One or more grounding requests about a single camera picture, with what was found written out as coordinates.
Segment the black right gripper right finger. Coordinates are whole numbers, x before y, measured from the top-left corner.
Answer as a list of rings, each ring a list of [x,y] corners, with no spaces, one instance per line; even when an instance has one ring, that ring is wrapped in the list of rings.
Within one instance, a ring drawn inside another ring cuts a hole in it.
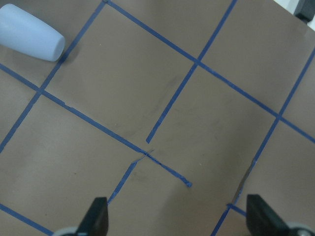
[[[246,226],[251,236],[313,236],[314,230],[293,223],[289,224],[258,194],[247,195]]]

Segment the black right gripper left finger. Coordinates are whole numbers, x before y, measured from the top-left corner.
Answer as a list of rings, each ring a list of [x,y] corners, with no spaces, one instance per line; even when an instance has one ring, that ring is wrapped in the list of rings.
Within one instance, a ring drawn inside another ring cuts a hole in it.
[[[106,197],[97,197],[78,227],[66,227],[54,232],[55,236],[106,236],[109,229]]]

